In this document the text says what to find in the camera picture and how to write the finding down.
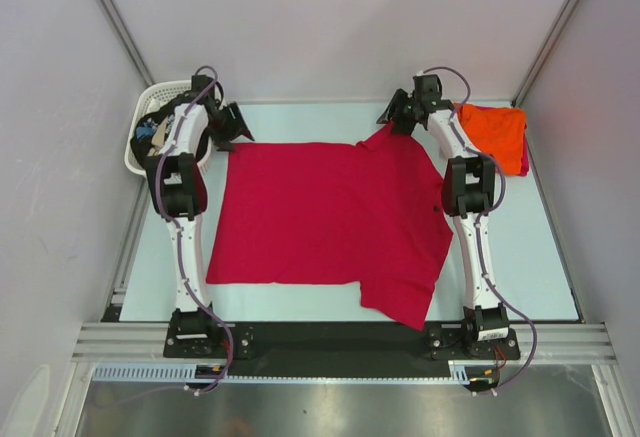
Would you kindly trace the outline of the red polo shirt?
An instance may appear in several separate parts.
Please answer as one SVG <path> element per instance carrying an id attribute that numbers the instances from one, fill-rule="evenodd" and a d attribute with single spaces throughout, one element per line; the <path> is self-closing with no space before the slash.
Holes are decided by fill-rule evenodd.
<path id="1" fill-rule="evenodd" d="M 355 144 L 239 144 L 206 280 L 357 283 L 363 307 L 421 329 L 453 240 L 442 185 L 390 126 Z"/>

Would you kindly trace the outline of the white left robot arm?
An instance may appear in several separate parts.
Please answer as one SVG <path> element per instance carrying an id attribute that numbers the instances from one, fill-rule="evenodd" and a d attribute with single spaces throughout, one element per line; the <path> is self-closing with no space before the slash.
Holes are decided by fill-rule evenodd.
<path id="1" fill-rule="evenodd" d="M 234 140 L 254 137 L 238 105 L 224 100 L 210 66 L 199 68 L 189 89 L 156 113 L 171 125 L 161 133 L 161 147 L 145 158 L 143 168 L 154 210 L 169 230 L 177 278 L 163 356 L 212 357 L 229 348 L 232 339 L 213 311 L 206 284 L 202 224 L 208 194 L 198 149 L 232 152 Z"/>

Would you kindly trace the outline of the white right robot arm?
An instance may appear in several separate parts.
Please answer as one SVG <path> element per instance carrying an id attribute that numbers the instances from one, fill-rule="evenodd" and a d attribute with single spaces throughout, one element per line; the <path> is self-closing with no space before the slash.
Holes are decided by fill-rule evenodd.
<path id="1" fill-rule="evenodd" d="M 414 75 L 413 85 L 411 92 L 395 91 L 377 122 L 390 123 L 394 132 L 405 135 L 422 126 L 446 159 L 441 201 L 456 230 L 466 281 L 464 317 L 453 345 L 470 358 L 494 356 L 510 331 L 489 243 L 489 216 L 504 200 L 505 176 L 496 159 L 473 144 L 460 123 L 460 111 L 471 95 L 460 72 L 432 67 Z"/>

